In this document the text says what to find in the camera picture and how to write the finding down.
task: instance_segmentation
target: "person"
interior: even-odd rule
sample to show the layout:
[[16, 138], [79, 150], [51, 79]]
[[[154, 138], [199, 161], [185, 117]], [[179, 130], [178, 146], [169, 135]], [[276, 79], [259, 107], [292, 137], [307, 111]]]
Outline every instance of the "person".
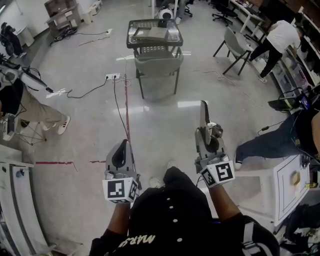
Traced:
[[12, 43], [14, 54], [21, 58], [27, 53], [23, 51], [18, 36], [14, 34], [15, 31], [16, 29], [10, 25], [7, 25], [6, 22], [1, 24], [1, 33], [8, 39], [10, 43]]
[[[175, 23], [177, 25], [180, 25], [181, 19], [184, 17], [185, 9], [186, 9], [186, 1], [187, 0], [180, 0], [179, 1], [179, 9], [177, 12], [177, 17], [175, 18]], [[170, 3], [174, 3], [174, 2], [175, 2], [175, 0], [164, 0], [163, 3], [161, 4], [160, 8], [164, 7], [164, 6], [168, 6]]]
[[293, 45], [293, 54], [297, 55], [297, 49], [300, 46], [300, 38], [304, 36], [304, 30], [300, 27], [294, 27], [285, 20], [279, 20], [270, 28], [270, 33], [250, 55], [249, 62], [255, 60], [261, 54], [269, 51], [269, 58], [266, 62], [265, 68], [262, 70], [258, 79], [266, 83], [265, 78], [269, 72], [274, 68], [277, 62], [281, 59], [282, 54]]
[[90, 256], [280, 255], [275, 237], [244, 216], [222, 185], [209, 188], [219, 219], [206, 195], [170, 161], [162, 186], [156, 178], [133, 203], [117, 204], [109, 225], [91, 244]]
[[42, 122], [45, 131], [57, 125], [59, 135], [66, 131], [70, 116], [41, 104], [20, 79], [16, 79], [13, 85], [0, 89], [0, 117], [9, 113], [25, 121]]
[[234, 167], [239, 170], [247, 157], [283, 158], [306, 154], [318, 158], [320, 152], [320, 100], [309, 110], [291, 114], [278, 129], [238, 146]]

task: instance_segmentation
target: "tiled floor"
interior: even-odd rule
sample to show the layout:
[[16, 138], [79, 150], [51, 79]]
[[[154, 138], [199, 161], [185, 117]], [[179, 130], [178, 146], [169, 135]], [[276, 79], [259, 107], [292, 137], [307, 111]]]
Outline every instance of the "tiled floor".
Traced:
[[[133, 54], [126, 47], [128, 23], [150, 18], [148, 2], [104, 1], [94, 22], [82, 25], [80, 32], [99, 33], [112, 28], [111, 37], [79, 46], [100, 36], [75, 35], [54, 45], [39, 68], [43, 80], [54, 91], [73, 89], [71, 95], [81, 96], [103, 84], [106, 74], [123, 74], [125, 61], [116, 59]], [[215, 72], [203, 73], [222, 74], [233, 58], [226, 58], [226, 48], [221, 49], [218, 57], [212, 57], [223, 41], [226, 27], [220, 21], [212, 21], [213, 10], [208, 3], [194, 1], [190, 8], [193, 18], [185, 16], [179, 26], [184, 39], [181, 49], [190, 55], [184, 56], [176, 95], [174, 78], [143, 78], [143, 100], [139, 83], [133, 78], [134, 60], [126, 63], [127, 77], [133, 78], [128, 87], [130, 135], [143, 189], [148, 187], [150, 177], [163, 177], [167, 162], [172, 159], [196, 182], [194, 132], [199, 125], [200, 100], [208, 102], [210, 118], [223, 127], [230, 158], [234, 157], [237, 145], [254, 138], [262, 127], [286, 117], [268, 107], [267, 101], [279, 96], [278, 89], [271, 79], [267, 84], [259, 82], [252, 66], [246, 65], [237, 76], [240, 61], [227, 73], [237, 87], [225, 79], [218, 80]], [[239, 31], [240, 27], [235, 22], [232, 29]], [[126, 137], [113, 84], [109, 81], [81, 99], [70, 99], [66, 94], [48, 97], [46, 91], [34, 95], [42, 103], [70, 115], [71, 122], [62, 136], [53, 129], [45, 132], [48, 141], [26, 148], [27, 154], [33, 162], [74, 162], [77, 168], [76, 171], [71, 164], [35, 166], [34, 189], [41, 221], [49, 238], [84, 243], [80, 255], [86, 255], [91, 240], [106, 229], [114, 208], [103, 195], [105, 165], [90, 161], [105, 160], [112, 147]], [[125, 119], [126, 96], [121, 82], [116, 84], [116, 95]], [[262, 169], [274, 164], [252, 158], [244, 163], [244, 168]], [[225, 187], [236, 203], [259, 202], [260, 184], [254, 178], [238, 178]]]

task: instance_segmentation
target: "black shirt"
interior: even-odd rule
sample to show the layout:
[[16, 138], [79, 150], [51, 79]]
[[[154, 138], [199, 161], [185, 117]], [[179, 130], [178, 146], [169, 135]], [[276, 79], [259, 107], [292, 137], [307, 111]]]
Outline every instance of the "black shirt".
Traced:
[[13, 85], [8, 85], [0, 90], [1, 112], [17, 114], [24, 91], [24, 83], [17, 79]]
[[304, 109], [294, 113], [294, 119], [296, 119], [295, 128], [300, 140], [299, 147], [311, 156], [318, 154], [318, 150], [314, 143], [311, 126], [312, 119], [319, 112], [315, 109], [320, 110], [320, 100], [315, 102], [309, 110]]
[[[145, 193], [150, 195], [142, 194], [131, 209], [128, 237], [106, 230], [92, 241], [90, 256], [242, 255], [245, 224], [255, 222], [252, 218], [239, 213], [214, 221], [208, 203], [192, 191], [149, 188]], [[255, 223], [253, 241], [279, 255], [275, 237]]]

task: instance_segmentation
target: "khaki pants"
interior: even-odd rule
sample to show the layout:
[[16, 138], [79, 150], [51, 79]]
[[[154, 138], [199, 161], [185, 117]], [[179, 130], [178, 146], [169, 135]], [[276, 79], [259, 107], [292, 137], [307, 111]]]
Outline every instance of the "khaki pants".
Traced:
[[17, 114], [21, 112], [21, 114], [18, 115], [20, 119], [29, 122], [43, 122], [47, 127], [52, 127], [55, 123], [58, 126], [62, 126], [67, 120], [67, 117], [58, 110], [41, 104], [28, 92], [25, 86], [23, 87], [21, 104], [26, 110], [20, 105], [17, 112]]

